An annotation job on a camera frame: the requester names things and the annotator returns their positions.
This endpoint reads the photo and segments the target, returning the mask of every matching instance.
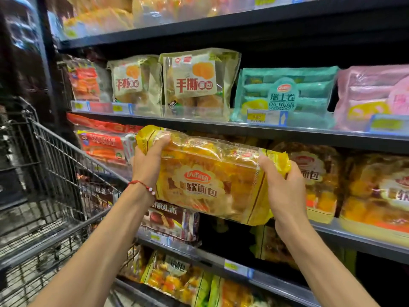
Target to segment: pink package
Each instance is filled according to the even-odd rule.
[[[409,115],[409,65],[353,66],[338,72],[336,128],[365,131],[374,114]]]

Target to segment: forearm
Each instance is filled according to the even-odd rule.
[[[129,186],[30,307],[103,306],[151,201],[143,186]]]
[[[290,223],[280,236],[323,307],[379,307],[307,219]]]

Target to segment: red string bracelet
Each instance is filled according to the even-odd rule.
[[[154,192],[153,188],[147,186],[145,183],[143,183],[143,182],[141,182],[141,181],[133,180],[133,181],[130,181],[130,182],[128,183],[128,185],[137,184],[137,183],[140,183],[140,184],[142,184],[143,186],[145,186],[146,189],[147,189],[153,196],[155,196],[156,193]]]

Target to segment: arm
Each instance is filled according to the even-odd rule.
[[[161,151],[169,140],[169,136],[159,140],[147,155],[136,148],[133,180],[155,185]],[[141,184],[128,186],[84,245],[30,307],[103,306],[142,218],[154,199]]]
[[[325,245],[307,218],[304,177],[296,163],[285,180],[271,160],[260,156],[266,172],[276,231],[323,307],[379,307]]]

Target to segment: metal wire basket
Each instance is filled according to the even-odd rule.
[[[38,123],[1,112],[0,143],[19,198],[0,203],[0,305],[26,306],[89,237],[126,182]]]

